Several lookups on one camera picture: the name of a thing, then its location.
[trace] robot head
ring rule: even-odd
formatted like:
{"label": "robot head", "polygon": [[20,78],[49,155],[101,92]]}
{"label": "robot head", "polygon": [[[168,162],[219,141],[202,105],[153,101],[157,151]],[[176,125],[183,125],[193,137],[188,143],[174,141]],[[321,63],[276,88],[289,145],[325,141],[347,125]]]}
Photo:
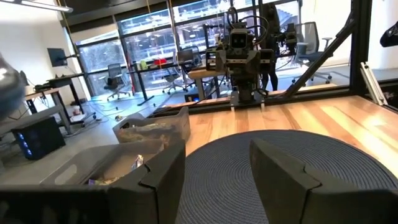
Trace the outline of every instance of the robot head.
{"label": "robot head", "polygon": [[19,73],[0,54],[0,121],[18,109],[25,97],[25,85]]}

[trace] gray floor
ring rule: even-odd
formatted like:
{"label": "gray floor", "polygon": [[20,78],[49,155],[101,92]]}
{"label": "gray floor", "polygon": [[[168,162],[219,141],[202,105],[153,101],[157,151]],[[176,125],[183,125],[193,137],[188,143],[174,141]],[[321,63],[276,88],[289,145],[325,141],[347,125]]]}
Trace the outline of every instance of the gray floor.
{"label": "gray floor", "polygon": [[[348,85],[349,84],[349,66],[340,66],[333,68],[320,69],[321,72],[331,72],[333,78],[332,83],[336,85]],[[398,69],[392,70],[375,70],[375,76],[378,80],[397,78]],[[279,77],[279,89],[283,90],[288,88],[292,84],[292,77],[295,74],[286,75],[284,72],[278,72]],[[325,81],[316,78],[313,82],[307,82],[307,85],[321,85]],[[271,84],[267,86],[268,90],[271,90]],[[89,119],[89,124],[81,129],[79,125],[74,128],[80,133],[76,136],[66,138],[67,145],[48,156],[44,157],[39,161],[28,161],[20,153],[18,147],[12,148],[3,146],[0,147],[0,158],[4,164],[5,169],[2,170],[0,175],[0,183],[2,184],[38,184],[42,179],[46,178],[54,170],[64,164],[71,157],[77,153],[87,149],[89,147],[102,146],[106,144],[116,144],[117,140],[112,132],[112,127],[117,123],[114,120],[116,115],[126,116],[132,113],[140,112],[144,116],[153,112],[156,107],[162,103],[167,104],[183,103],[184,92],[177,91],[171,95],[164,94],[160,91],[150,91],[149,96],[155,95],[155,98],[147,102],[142,106],[137,106],[142,101],[142,95],[140,93],[132,97],[124,97],[119,101],[111,100],[107,102],[103,97],[93,98],[93,100],[84,105],[87,111],[96,111],[97,117],[101,118],[101,121],[92,121]],[[196,92],[196,89],[190,89],[190,93]]]}

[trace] red object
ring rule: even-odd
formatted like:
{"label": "red object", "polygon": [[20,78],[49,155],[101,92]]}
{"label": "red object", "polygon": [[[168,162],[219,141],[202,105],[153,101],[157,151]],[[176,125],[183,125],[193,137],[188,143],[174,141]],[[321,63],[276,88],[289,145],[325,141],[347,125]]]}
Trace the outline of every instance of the red object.
{"label": "red object", "polygon": [[162,59],[155,59],[155,60],[154,60],[154,64],[155,64],[155,65],[163,65],[163,64],[166,63],[166,62],[167,62],[167,60],[164,59],[164,58],[162,58]]}

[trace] gray plastic bin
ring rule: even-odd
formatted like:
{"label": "gray plastic bin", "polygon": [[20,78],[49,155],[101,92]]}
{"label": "gray plastic bin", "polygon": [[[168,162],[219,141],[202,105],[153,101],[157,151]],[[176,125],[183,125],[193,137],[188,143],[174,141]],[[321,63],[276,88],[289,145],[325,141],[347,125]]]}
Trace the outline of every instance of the gray plastic bin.
{"label": "gray plastic bin", "polygon": [[144,118],[135,113],[124,118],[113,131],[120,143],[160,139],[165,147],[170,141],[188,141],[191,134],[188,107],[183,107],[175,116]]}
{"label": "gray plastic bin", "polygon": [[161,150],[159,139],[92,147],[72,157],[40,184],[86,184],[88,179],[121,177],[132,171],[138,155],[147,162]]}

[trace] round gray rug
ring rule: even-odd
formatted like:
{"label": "round gray rug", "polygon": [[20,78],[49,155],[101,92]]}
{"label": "round gray rug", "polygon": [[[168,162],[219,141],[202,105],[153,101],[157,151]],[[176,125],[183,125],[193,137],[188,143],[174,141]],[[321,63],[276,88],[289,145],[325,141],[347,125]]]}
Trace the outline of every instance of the round gray rug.
{"label": "round gray rug", "polygon": [[187,157],[177,223],[268,223],[251,174],[252,138],[361,189],[398,187],[377,160],[339,140],[304,131],[252,131],[217,139]]}

